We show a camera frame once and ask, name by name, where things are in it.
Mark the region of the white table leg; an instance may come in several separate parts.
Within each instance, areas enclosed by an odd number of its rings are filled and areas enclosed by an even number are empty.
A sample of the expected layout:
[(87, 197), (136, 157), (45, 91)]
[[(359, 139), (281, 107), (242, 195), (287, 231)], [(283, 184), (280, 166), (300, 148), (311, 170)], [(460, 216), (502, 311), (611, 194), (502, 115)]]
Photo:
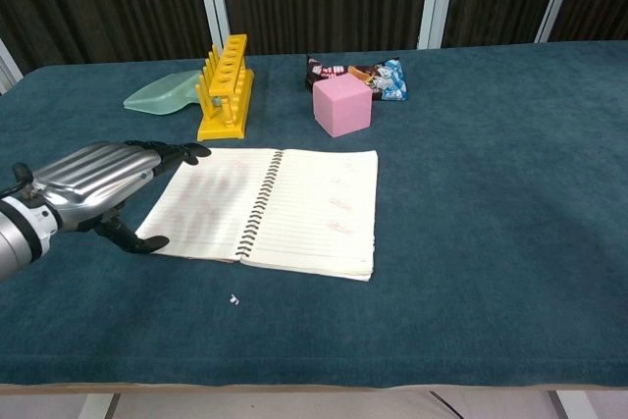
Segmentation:
[(585, 391), (549, 391), (558, 419), (600, 419)]
[(121, 395), (119, 393), (90, 393), (78, 419), (114, 419)]

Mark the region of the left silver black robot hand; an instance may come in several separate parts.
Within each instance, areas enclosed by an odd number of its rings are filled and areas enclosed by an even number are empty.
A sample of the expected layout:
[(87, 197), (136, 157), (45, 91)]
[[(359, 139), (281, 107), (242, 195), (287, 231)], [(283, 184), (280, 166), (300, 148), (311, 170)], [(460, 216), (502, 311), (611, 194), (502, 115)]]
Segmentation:
[(149, 254), (169, 239), (138, 237), (121, 221), (121, 209), (154, 178), (210, 155), (198, 143), (97, 142), (35, 171), (28, 199), (46, 204), (61, 231), (95, 231), (125, 252)]

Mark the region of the dark blue snack packet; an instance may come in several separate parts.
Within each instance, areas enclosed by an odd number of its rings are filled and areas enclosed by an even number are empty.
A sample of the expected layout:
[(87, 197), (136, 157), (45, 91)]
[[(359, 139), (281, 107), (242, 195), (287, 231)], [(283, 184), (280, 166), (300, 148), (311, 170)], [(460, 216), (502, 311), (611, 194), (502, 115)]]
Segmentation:
[(408, 90), (403, 68), (398, 57), (367, 66), (326, 66), (317, 59), (306, 57), (305, 88), (312, 91), (313, 84), (323, 79), (332, 79), (350, 74), (367, 85), (378, 101), (405, 101)]

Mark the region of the teal table cloth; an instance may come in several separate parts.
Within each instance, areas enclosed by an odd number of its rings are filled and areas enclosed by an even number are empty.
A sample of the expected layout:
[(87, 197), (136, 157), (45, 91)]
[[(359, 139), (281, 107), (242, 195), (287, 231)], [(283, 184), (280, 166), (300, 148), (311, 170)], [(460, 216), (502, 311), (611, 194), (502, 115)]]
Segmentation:
[(0, 385), (628, 387), (628, 40), (399, 57), (338, 139), (304, 56), (246, 60), (243, 146), (377, 151), (369, 282), (63, 234), (0, 283)]

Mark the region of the pink foam cube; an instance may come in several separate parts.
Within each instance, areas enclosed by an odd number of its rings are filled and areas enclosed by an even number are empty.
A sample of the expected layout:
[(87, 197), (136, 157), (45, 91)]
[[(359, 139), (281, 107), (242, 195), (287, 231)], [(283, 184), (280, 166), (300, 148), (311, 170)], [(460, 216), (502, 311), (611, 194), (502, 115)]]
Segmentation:
[(331, 137), (370, 127), (372, 90), (351, 74), (318, 80), (313, 84), (313, 113)]

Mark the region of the yellow test tube rack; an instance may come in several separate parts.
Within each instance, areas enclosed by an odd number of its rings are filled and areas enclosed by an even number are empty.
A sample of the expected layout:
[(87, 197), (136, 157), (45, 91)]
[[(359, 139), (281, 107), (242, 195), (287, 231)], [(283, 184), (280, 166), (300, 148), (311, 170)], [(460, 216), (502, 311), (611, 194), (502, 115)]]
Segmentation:
[(244, 139), (254, 73), (245, 66), (246, 34), (230, 34), (221, 54), (212, 46), (195, 85), (202, 120), (197, 140)]

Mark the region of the pale green plastic scoop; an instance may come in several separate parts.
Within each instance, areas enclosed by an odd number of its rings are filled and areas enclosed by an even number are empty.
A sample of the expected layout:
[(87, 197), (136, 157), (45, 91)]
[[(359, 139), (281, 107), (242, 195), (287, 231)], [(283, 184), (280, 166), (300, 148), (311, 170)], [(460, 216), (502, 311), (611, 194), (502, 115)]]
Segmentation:
[(195, 86), (198, 71), (168, 74), (154, 80), (123, 101), (124, 108), (151, 115), (169, 115), (199, 103)]

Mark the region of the spiral notebook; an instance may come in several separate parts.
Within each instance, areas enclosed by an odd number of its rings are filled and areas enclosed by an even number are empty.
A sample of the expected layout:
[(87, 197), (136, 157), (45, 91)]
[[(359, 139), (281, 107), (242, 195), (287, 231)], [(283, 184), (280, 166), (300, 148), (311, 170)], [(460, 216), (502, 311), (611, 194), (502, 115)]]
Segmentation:
[(214, 148), (181, 164), (137, 229), (159, 254), (367, 282), (378, 154)]

